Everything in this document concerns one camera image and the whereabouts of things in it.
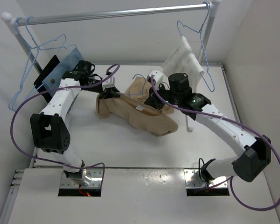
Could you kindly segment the beige t shirt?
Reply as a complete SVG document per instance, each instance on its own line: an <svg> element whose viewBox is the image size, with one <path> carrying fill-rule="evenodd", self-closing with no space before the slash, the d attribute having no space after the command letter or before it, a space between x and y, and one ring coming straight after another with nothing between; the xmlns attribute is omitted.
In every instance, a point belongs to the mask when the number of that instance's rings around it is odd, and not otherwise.
<svg viewBox="0 0 280 224"><path fill-rule="evenodd" d="M96 99L96 113L100 119L115 114L139 130L148 131L155 136L164 136L178 130L178 124L168 115L172 107L164 105L161 110L145 105L151 84L142 77L136 79L118 98Z"/></svg>

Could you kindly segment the light blue wire hanger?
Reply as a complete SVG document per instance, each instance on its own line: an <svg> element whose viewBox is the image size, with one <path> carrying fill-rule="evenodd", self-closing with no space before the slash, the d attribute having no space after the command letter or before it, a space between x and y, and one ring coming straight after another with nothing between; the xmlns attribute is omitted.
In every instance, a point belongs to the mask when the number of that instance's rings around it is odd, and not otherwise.
<svg viewBox="0 0 280 224"><path fill-rule="evenodd" d="M146 104L144 101L148 98L150 84L142 75L135 75L133 82L128 87L125 93L120 94L120 99L123 100L127 106L121 106L118 116L127 118L130 114L142 113L151 117L161 116L162 112L156 110Z"/></svg>

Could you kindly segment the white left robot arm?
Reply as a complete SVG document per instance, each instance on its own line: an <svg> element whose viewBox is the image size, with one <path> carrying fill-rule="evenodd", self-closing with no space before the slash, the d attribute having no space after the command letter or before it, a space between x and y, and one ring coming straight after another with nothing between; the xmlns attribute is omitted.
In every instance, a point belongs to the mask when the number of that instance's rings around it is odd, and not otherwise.
<svg viewBox="0 0 280 224"><path fill-rule="evenodd" d="M66 71L47 106L30 118L34 145L62 164L66 177L73 182L86 180L85 163L75 155L70 145L70 132L66 116L82 90L98 93L101 98L119 97L114 73L106 71L106 77L94 73L95 65L79 61L73 70Z"/></svg>

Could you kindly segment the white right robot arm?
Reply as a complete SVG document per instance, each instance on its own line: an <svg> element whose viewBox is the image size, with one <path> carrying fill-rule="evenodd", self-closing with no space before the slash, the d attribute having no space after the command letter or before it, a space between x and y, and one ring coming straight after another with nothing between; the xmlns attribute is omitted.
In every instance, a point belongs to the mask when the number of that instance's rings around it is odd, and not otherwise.
<svg viewBox="0 0 280 224"><path fill-rule="evenodd" d="M210 129L236 154L235 158L210 159L203 164L198 172L202 182L209 183L220 176L238 176L252 182L271 162L270 139L256 137L239 125L228 122L207 97L192 91L187 74L170 75L169 89L158 84L155 75L148 75L147 81L151 88L146 105L157 110L164 105L179 107L183 114Z"/></svg>

